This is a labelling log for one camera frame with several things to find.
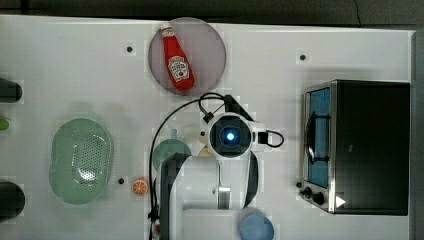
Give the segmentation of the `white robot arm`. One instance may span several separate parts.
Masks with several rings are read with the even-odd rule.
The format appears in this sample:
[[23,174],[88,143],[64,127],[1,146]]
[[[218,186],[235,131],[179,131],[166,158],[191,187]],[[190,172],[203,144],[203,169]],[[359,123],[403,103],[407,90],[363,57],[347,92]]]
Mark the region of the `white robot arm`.
[[256,153],[269,133],[230,95],[219,98],[224,111],[207,117],[207,156],[175,153],[160,165],[159,240],[183,240],[188,209],[241,210],[259,187]]

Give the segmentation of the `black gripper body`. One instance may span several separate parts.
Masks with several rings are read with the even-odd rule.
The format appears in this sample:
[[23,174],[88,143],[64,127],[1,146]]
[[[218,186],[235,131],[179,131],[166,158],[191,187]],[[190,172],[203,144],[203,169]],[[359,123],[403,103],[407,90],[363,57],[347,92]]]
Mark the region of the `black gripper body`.
[[225,112],[236,113],[244,117],[247,121],[253,121],[248,112],[235,100],[232,95],[224,96]]

